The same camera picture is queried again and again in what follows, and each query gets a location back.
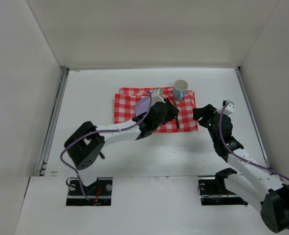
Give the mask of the gold knife dark handle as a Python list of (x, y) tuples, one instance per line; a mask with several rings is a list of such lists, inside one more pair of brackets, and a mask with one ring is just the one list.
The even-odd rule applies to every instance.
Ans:
[(179, 129), (180, 128), (179, 119), (178, 119), (179, 109), (177, 108), (177, 104), (175, 100), (173, 100), (173, 103), (172, 103), (172, 113), (176, 121), (176, 127), (177, 129)]

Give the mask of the purple plastic plate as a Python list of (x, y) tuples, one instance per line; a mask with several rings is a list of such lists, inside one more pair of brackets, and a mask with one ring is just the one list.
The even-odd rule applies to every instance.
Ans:
[(142, 113), (149, 111), (150, 107), (151, 107), (150, 97), (147, 96), (147, 97), (141, 98), (135, 106), (135, 109), (134, 109), (135, 116), (137, 117), (141, 115)]

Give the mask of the light blue mug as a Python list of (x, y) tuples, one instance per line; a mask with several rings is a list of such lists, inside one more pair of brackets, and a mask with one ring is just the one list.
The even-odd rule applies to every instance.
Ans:
[(188, 90), (188, 83), (185, 80), (177, 80), (174, 82), (173, 86), (173, 97), (175, 100), (182, 100), (186, 95)]

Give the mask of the red white checkered cloth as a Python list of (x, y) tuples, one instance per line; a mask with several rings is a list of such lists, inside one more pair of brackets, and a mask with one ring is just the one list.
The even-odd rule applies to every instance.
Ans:
[[(135, 117), (136, 104), (144, 97), (148, 96), (148, 91), (154, 88), (120, 88), (114, 96), (114, 123), (125, 122)], [(188, 90), (183, 100), (176, 101), (179, 109), (178, 121), (180, 128), (176, 126), (173, 120), (167, 124), (161, 125), (156, 133), (178, 133), (193, 132), (198, 130), (198, 123), (193, 120), (193, 109), (196, 108), (195, 93)]]

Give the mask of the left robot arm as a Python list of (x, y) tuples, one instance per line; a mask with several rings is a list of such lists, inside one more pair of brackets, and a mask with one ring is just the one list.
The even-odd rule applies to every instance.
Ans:
[(90, 167), (101, 155), (104, 146), (146, 138), (161, 125), (176, 119), (178, 114), (179, 109), (166, 98), (126, 122), (101, 127), (86, 121), (64, 143), (60, 159), (75, 171), (79, 186), (87, 191), (79, 171)]

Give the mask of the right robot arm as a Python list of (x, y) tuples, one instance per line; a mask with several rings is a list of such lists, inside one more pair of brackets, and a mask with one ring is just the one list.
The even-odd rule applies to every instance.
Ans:
[(272, 232), (289, 230), (289, 184), (282, 182), (281, 173), (257, 164), (233, 137), (233, 112), (234, 103), (229, 100), (221, 109), (211, 104), (193, 109), (193, 119), (208, 130), (215, 152), (230, 166), (216, 173), (218, 189), (244, 199)]

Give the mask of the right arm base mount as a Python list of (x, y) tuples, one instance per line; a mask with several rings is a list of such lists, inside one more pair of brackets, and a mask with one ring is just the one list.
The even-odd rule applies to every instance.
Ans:
[(198, 179), (197, 191), (202, 206), (248, 205), (241, 197), (226, 189), (224, 180), (232, 174), (237, 174), (237, 171), (226, 168), (214, 176), (202, 176)]

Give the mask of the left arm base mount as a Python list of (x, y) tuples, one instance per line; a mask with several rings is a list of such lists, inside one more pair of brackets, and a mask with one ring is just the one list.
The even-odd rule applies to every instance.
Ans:
[(66, 206), (110, 206), (113, 178), (97, 178), (89, 186), (83, 186), (85, 195), (82, 194), (79, 180), (69, 177), (66, 180), (68, 186)]

